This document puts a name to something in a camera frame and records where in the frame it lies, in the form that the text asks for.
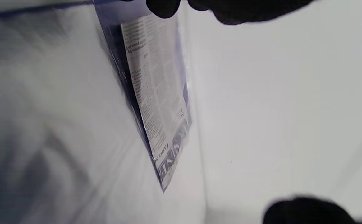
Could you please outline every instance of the white backdrop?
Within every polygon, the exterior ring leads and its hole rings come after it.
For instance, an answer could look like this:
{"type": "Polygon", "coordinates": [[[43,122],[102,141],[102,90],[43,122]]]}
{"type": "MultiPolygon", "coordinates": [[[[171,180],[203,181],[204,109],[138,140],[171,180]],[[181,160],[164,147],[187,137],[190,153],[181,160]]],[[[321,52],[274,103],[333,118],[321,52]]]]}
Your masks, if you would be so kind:
{"type": "Polygon", "coordinates": [[[362,217],[362,0],[262,24],[188,21],[207,223],[257,224],[299,193],[362,217]]]}

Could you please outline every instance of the newspaper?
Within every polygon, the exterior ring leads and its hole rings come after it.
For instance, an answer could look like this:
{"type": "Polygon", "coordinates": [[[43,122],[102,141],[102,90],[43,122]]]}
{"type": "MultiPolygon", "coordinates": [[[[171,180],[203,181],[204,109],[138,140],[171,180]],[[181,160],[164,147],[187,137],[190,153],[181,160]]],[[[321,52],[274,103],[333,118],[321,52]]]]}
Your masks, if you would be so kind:
{"type": "Polygon", "coordinates": [[[121,31],[152,159],[165,190],[190,126],[177,57],[177,20],[149,15],[121,24],[121,31]]]}

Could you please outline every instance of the white surface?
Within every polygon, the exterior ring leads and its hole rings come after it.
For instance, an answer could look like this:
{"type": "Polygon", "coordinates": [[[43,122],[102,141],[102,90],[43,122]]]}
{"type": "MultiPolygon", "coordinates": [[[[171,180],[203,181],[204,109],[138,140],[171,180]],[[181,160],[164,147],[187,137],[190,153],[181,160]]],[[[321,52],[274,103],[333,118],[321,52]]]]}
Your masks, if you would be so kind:
{"type": "Polygon", "coordinates": [[[0,223],[201,224],[197,126],[163,194],[99,30],[93,6],[0,20],[0,223]]]}
{"type": "Polygon", "coordinates": [[[362,216],[362,1],[262,24],[188,11],[207,223],[258,224],[297,193],[362,216]]]}

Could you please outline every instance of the black glove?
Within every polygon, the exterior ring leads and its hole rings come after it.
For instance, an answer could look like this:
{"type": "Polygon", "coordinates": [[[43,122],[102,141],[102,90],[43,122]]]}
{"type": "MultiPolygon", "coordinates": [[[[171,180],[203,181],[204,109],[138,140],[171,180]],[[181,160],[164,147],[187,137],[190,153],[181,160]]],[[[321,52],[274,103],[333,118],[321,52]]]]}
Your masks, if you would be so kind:
{"type": "Polygon", "coordinates": [[[283,200],[269,207],[263,224],[362,224],[330,201],[300,197],[283,200]]]}
{"type": "MultiPolygon", "coordinates": [[[[188,0],[199,11],[211,10],[223,24],[267,21],[308,5],[313,0],[188,0]]],[[[170,18],[181,0],[146,0],[148,8],[161,18],[170,18]]]]}

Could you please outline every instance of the folded newspaper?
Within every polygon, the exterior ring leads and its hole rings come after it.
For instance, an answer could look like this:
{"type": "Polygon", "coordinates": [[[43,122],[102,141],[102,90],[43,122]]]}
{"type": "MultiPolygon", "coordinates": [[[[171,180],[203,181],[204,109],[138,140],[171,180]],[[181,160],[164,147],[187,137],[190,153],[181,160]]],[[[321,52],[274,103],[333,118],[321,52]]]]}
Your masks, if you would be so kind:
{"type": "Polygon", "coordinates": [[[155,15],[121,24],[135,98],[163,190],[190,127],[177,19],[155,15]]]}

